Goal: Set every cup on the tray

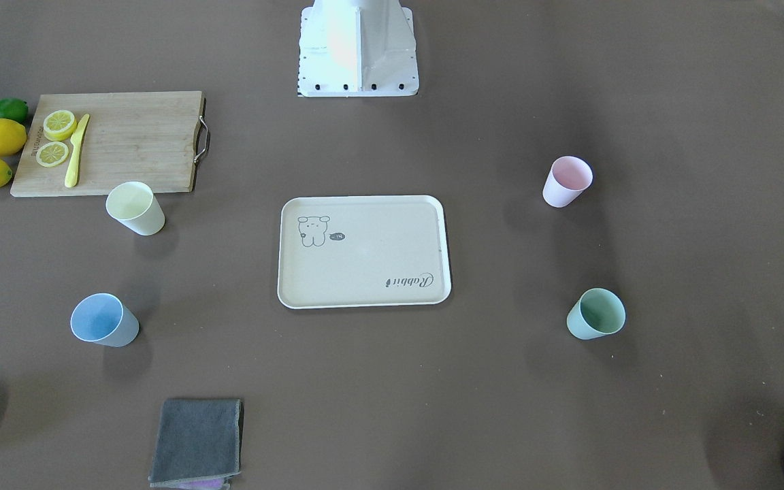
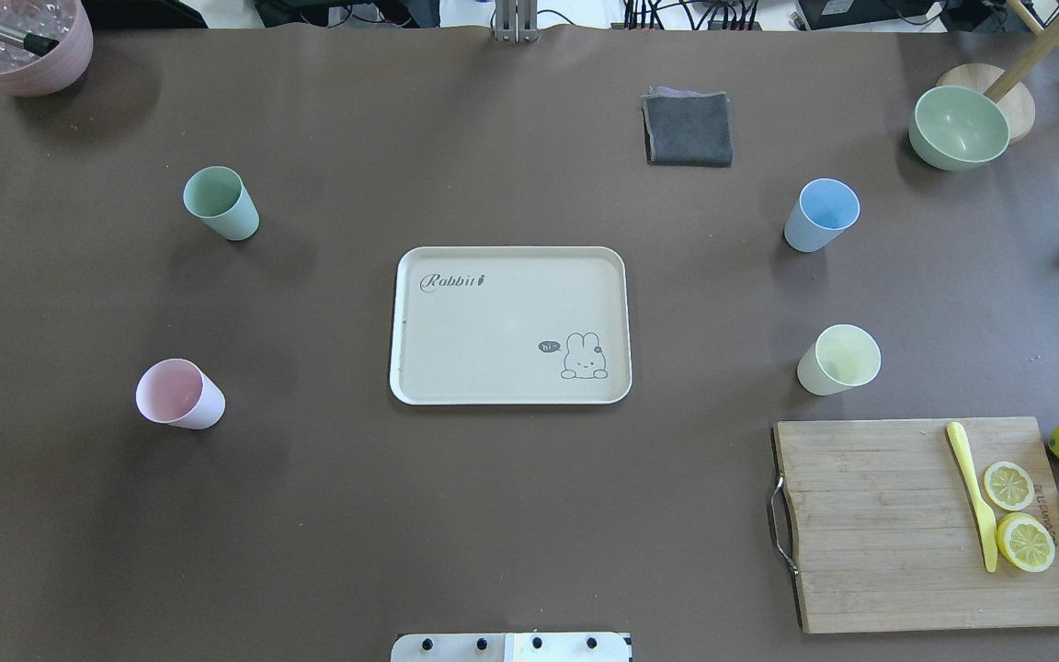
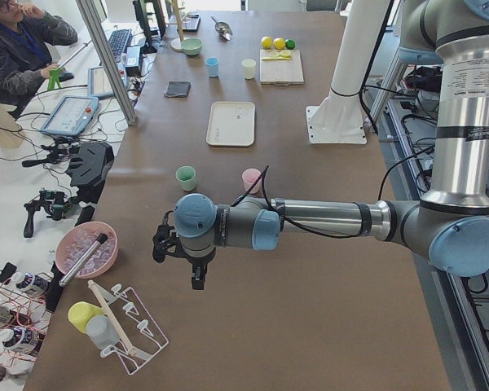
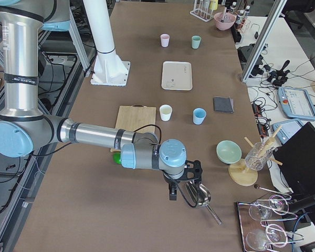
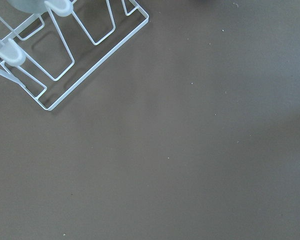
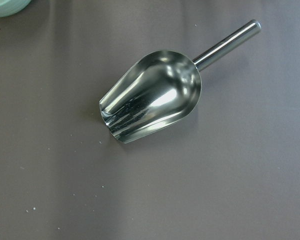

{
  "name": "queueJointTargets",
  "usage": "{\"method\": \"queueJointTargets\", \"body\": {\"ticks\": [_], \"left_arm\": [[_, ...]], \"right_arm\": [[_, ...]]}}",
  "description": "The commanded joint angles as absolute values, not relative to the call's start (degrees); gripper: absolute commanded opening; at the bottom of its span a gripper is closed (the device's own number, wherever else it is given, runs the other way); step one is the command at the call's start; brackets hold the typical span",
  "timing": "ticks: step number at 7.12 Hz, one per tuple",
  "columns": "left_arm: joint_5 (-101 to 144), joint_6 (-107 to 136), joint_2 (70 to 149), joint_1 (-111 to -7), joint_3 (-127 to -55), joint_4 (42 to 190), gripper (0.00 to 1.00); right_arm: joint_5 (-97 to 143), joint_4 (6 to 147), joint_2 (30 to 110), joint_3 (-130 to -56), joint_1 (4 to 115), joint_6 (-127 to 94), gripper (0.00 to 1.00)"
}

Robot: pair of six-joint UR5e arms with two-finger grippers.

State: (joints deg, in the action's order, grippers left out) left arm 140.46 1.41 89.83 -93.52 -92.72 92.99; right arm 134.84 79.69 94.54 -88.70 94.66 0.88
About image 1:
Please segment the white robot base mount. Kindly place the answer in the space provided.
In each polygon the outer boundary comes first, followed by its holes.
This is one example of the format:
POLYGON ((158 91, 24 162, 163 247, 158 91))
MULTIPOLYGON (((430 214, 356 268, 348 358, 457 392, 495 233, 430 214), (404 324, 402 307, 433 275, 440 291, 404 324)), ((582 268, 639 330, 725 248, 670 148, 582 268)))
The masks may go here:
POLYGON ((301 11, 301 97, 405 97, 419 91, 412 10, 398 1, 315 1, 301 11))

